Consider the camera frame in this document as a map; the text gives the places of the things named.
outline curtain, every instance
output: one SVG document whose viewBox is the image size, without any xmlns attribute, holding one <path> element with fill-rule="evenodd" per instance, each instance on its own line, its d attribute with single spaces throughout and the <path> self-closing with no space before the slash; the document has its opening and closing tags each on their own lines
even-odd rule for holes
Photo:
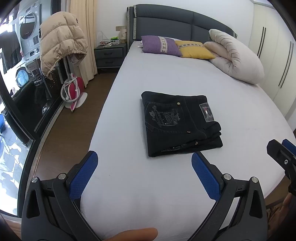
<svg viewBox="0 0 296 241">
<path fill-rule="evenodd" d="M 97 0 L 71 0 L 70 12 L 77 17 L 78 24 L 88 41 L 87 55 L 80 65 L 75 68 L 75 75 L 82 77 L 86 87 L 88 82 L 98 73 L 94 57 L 94 48 L 96 47 Z"/>
</svg>

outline floor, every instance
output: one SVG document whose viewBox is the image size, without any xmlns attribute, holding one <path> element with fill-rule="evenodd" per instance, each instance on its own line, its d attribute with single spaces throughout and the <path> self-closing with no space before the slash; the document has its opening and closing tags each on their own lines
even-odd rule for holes
<svg viewBox="0 0 296 241">
<path fill-rule="evenodd" d="M 80 162 L 89 150 L 101 110 L 117 73 L 102 73 L 89 82 L 85 103 L 74 113 L 63 109 L 43 146 L 35 176 L 41 180 L 55 178 Z M 288 193 L 289 179 L 284 178 L 266 198 L 273 203 Z"/>
</svg>

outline human hand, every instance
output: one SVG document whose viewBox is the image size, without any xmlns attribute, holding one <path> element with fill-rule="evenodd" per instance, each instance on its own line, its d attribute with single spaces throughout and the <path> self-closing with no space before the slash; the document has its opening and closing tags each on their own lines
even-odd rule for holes
<svg viewBox="0 0 296 241">
<path fill-rule="evenodd" d="M 268 219 L 268 237 L 270 237 L 281 225 L 289 212 L 289 204 L 293 195 L 288 193 L 283 203 L 271 208 L 271 216 Z"/>
<path fill-rule="evenodd" d="M 105 241 L 152 241 L 157 235 L 156 228 L 135 229 L 121 232 Z"/>
</svg>

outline wardrobe handle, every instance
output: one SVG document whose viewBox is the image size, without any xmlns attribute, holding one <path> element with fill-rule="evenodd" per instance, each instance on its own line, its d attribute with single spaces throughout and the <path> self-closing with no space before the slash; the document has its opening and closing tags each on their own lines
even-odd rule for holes
<svg viewBox="0 0 296 241">
<path fill-rule="evenodd" d="M 261 50 L 260 50 L 260 54 L 259 54 L 259 58 L 261 56 L 261 52 L 262 52 L 262 49 L 263 49 L 263 45 L 264 45 L 264 40 L 265 40 L 265 34 L 266 34 L 266 28 L 264 28 L 264 36 L 263 36 L 263 41 L 262 41 L 262 46 L 261 46 Z"/>
<path fill-rule="evenodd" d="M 286 62 L 286 66 L 285 66 L 285 69 L 284 69 L 283 75 L 281 76 L 281 81 L 283 80 L 283 77 L 284 77 L 284 75 L 285 75 L 285 72 L 286 72 L 286 69 L 287 69 L 287 66 L 288 66 L 288 62 L 289 62 L 289 58 L 290 58 L 290 53 L 291 53 L 291 44 L 292 44 L 292 42 L 290 41 L 290 48 L 289 48 L 288 59 L 287 59 L 287 62 Z"/>
<path fill-rule="evenodd" d="M 291 61 L 292 61 L 293 50 L 294 50 L 294 43 L 292 43 L 292 51 L 291 51 L 290 62 L 289 62 L 288 70 L 287 70 L 287 72 L 286 72 L 286 75 L 285 75 L 285 78 L 284 78 L 284 80 L 283 80 L 283 83 L 281 84 L 281 88 L 282 88 L 282 86 L 283 86 L 283 84 L 284 84 L 284 82 L 285 82 L 285 80 L 286 80 L 286 77 L 287 77 L 287 74 L 288 74 L 288 71 L 289 71 L 289 68 L 290 68 L 290 64 L 291 64 Z"/>
<path fill-rule="evenodd" d="M 259 45 L 257 56 L 259 56 L 259 52 L 260 52 L 260 48 L 261 48 L 261 44 L 262 44 L 262 39 L 263 39 L 263 33 L 264 33 L 264 27 L 262 29 L 261 41 L 260 41 L 260 45 Z"/>
</svg>

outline screw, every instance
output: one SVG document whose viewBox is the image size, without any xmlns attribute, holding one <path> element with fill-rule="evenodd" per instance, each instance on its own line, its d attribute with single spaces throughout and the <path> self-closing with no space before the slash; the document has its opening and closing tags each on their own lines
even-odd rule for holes
<svg viewBox="0 0 296 241">
<path fill-rule="evenodd" d="M 258 182 L 258 178 L 256 178 L 256 177 L 252 177 L 252 181 L 253 181 L 254 183 L 257 183 L 257 182 Z"/>
<path fill-rule="evenodd" d="M 230 179 L 231 179 L 231 175 L 229 175 L 229 174 L 224 174 L 224 178 L 225 178 L 226 180 L 230 180 Z"/>
<path fill-rule="evenodd" d="M 37 182 L 37 181 L 38 181 L 38 177 L 34 177 L 34 178 L 32 178 L 32 180 L 31 180 L 32 183 L 35 183 L 35 182 Z"/>
<path fill-rule="evenodd" d="M 66 174 L 64 173 L 61 173 L 59 176 L 58 176 L 58 179 L 60 180 L 64 180 L 66 178 Z"/>
</svg>

